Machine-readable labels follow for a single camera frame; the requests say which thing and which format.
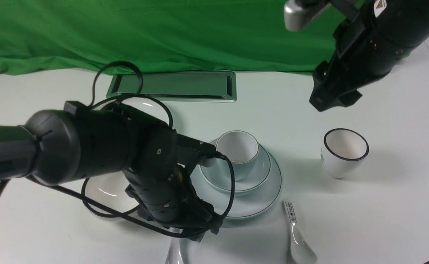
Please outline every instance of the robotic arm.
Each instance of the robotic arm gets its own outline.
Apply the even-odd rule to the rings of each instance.
[[[190,175],[197,164],[223,155],[125,105],[125,98],[101,110],[66,102],[64,110],[37,112],[25,125],[0,126],[0,180],[31,177],[54,186],[123,171],[140,217],[182,234],[210,227],[217,234],[222,217],[198,198]],[[189,238],[200,241],[203,235]]]
[[[313,72],[309,102],[320,112],[349,107],[362,95],[358,88],[380,80],[429,37],[429,0],[288,0],[286,28],[301,31],[331,5],[346,19],[333,33],[335,53]]]

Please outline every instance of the white cup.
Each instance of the white cup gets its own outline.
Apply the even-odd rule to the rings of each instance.
[[[327,132],[320,149],[325,173],[340,179],[358,167],[369,153],[369,145],[362,135],[346,128]]]
[[[219,137],[216,150],[232,162],[236,182],[253,170],[260,146],[253,135],[244,131],[229,131]]]

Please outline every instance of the screw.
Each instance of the screw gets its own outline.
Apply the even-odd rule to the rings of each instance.
[[[372,40],[369,40],[369,44],[371,44],[371,45],[372,45],[372,48],[373,48],[374,50],[377,50],[377,44],[376,44],[376,43],[374,43]]]

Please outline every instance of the plate rim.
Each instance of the plate rim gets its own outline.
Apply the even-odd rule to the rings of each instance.
[[[276,159],[273,157],[273,155],[271,155],[269,152],[267,153],[269,156],[271,156],[273,161],[275,161],[275,164],[278,166],[278,170],[280,171],[280,187],[278,188],[278,193],[276,194],[276,197],[273,199],[273,201],[270,204],[268,204],[265,208],[261,209],[255,214],[249,214],[247,216],[242,216],[242,217],[230,217],[228,214],[226,216],[226,219],[245,219],[245,218],[253,217],[257,214],[260,214],[261,212],[264,212],[266,209],[270,208],[276,202],[276,200],[278,200],[278,197],[280,197],[281,190],[283,189],[283,176],[281,175],[281,168],[280,168],[280,165],[278,165],[278,162],[276,162]]]

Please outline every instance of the black rim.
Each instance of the black rim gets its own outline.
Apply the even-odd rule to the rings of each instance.
[[[330,133],[332,133],[332,132],[334,132],[334,131],[337,131],[337,130],[346,130],[346,131],[350,131],[350,132],[353,132],[353,133],[357,134],[358,136],[360,136],[360,137],[364,140],[364,142],[366,143],[366,152],[365,152],[365,154],[364,154],[364,155],[362,155],[362,156],[361,156],[361,157],[359,157],[359,158],[356,158],[356,159],[348,159],[348,158],[345,158],[345,157],[342,157],[342,156],[339,156],[339,155],[335,154],[335,152],[333,152],[333,151],[330,149],[330,147],[328,147],[328,145],[327,145],[327,136],[328,136]],[[358,161],[358,160],[362,160],[362,159],[364,159],[364,158],[369,154],[369,145],[368,145],[368,143],[367,143],[366,139],[365,139],[362,135],[360,135],[359,133],[357,133],[356,131],[353,131],[353,130],[351,130],[351,129],[347,129],[347,128],[335,128],[335,129],[332,129],[332,130],[330,130],[329,132],[327,132],[327,133],[325,134],[325,136],[324,136],[324,145],[325,145],[325,147],[327,148],[327,150],[328,150],[330,153],[332,153],[335,157],[337,157],[337,158],[339,158],[339,159],[342,159],[342,160],[347,160],[347,161]]]
[[[82,195],[86,195],[86,187],[87,187],[87,182],[89,181],[89,178],[84,180],[84,183],[82,184],[82,189],[80,189],[80,193]],[[113,214],[105,214],[102,212],[99,212],[97,210],[95,210],[92,206],[90,206],[90,204],[88,204],[87,202],[82,201],[82,203],[84,204],[84,206],[89,209],[90,212],[92,212],[93,214],[99,216],[99,217],[105,217],[105,218],[117,218],[117,216],[113,215]],[[138,209],[139,205],[137,205],[136,207],[134,207],[131,210],[128,210],[122,214],[124,215],[128,215],[131,214],[132,212],[135,212]]]

